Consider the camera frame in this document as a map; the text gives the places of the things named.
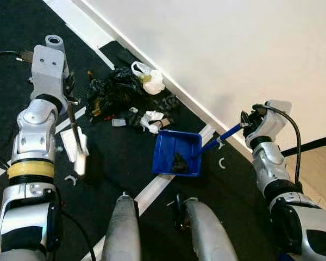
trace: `tan floor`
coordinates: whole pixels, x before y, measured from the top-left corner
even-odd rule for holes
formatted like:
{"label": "tan floor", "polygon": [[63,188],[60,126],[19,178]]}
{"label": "tan floor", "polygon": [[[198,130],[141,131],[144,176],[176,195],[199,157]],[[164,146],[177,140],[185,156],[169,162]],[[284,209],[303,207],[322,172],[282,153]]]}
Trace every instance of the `tan floor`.
{"label": "tan floor", "polygon": [[[286,158],[287,170],[294,180],[296,155]],[[302,152],[300,181],[304,193],[326,209],[326,146]]]}

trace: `dustpan handle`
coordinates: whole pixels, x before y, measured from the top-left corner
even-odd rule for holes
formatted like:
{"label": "dustpan handle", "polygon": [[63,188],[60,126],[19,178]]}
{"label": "dustpan handle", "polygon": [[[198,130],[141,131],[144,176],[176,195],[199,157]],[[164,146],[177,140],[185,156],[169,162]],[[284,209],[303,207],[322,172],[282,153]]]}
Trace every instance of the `dustpan handle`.
{"label": "dustpan handle", "polygon": [[210,142],[209,144],[206,144],[203,148],[201,148],[195,155],[193,155],[193,157],[197,157],[199,156],[201,153],[203,153],[204,151],[214,147],[216,144],[219,144],[220,141],[222,142],[223,140],[231,137],[234,133],[240,131],[241,129],[241,124],[238,123],[236,126],[234,126],[232,129],[230,129],[229,131],[223,133],[222,135],[220,135],[220,137],[218,137],[216,140],[213,140],[212,142]]}

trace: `black carpet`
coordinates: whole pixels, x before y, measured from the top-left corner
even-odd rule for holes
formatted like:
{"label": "black carpet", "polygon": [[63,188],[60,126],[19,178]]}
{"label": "black carpet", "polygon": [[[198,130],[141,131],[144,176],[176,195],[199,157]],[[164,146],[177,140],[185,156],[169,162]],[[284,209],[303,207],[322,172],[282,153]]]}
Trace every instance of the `black carpet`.
{"label": "black carpet", "polygon": [[[110,69],[87,47],[63,21],[41,1],[0,1],[0,51],[33,49],[44,44],[47,34],[57,34],[65,42],[68,64],[76,73],[75,96],[85,97],[88,86],[86,71],[92,69],[96,78],[104,78]],[[102,48],[117,66],[131,57],[116,42]],[[29,103],[32,86],[26,83],[30,65],[12,57],[0,58],[0,154],[10,159],[12,131],[17,114]],[[176,123],[170,129],[199,132],[205,124],[185,106],[174,112]],[[135,197],[153,178],[151,163],[155,137],[140,129],[114,128],[102,120],[90,123],[86,116],[79,119],[88,136],[90,156],[87,177],[75,187],[64,181],[73,174],[66,152],[58,152],[55,183],[59,187],[65,210],[73,215],[95,243],[106,233],[116,199],[123,191]],[[62,146],[60,135],[57,145]],[[225,157],[226,170],[218,160]],[[0,203],[7,186],[0,177]],[[166,204],[177,192],[199,197],[223,222],[239,260],[277,260],[268,211],[255,186],[252,165],[230,145],[220,151],[203,155],[201,178],[175,178],[140,218],[143,260],[197,260],[189,231],[173,227],[172,209]],[[88,249],[81,233],[69,220],[64,220],[64,238],[57,251],[57,260],[80,260]]]}

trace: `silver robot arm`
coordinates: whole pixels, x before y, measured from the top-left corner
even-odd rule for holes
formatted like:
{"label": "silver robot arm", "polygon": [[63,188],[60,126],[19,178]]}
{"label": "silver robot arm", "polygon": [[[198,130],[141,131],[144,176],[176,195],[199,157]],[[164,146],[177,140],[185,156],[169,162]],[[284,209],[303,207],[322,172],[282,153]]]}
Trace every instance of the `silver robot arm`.
{"label": "silver robot arm", "polygon": [[54,178],[55,124],[67,110],[69,70],[60,37],[34,48],[31,103],[17,117],[9,186],[0,211],[0,260],[45,260],[59,245],[60,209]]}
{"label": "silver robot arm", "polygon": [[[291,110],[288,102],[272,100],[266,105],[286,114]],[[287,120],[271,110],[253,108],[250,115],[242,112],[242,121],[250,124],[243,135],[253,150],[257,186],[268,204],[278,244],[294,260],[326,260],[326,211],[290,180],[285,158],[274,143]]]}

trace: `yellow tape band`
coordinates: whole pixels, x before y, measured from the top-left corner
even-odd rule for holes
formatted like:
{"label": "yellow tape band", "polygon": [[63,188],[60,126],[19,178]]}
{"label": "yellow tape band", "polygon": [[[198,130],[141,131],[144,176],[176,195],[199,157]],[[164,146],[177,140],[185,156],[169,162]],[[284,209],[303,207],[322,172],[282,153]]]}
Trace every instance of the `yellow tape band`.
{"label": "yellow tape band", "polygon": [[40,175],[54,178],[54,166],[46,161],[23,161],[15,163],[8,170],[9,179],[21,175]]}

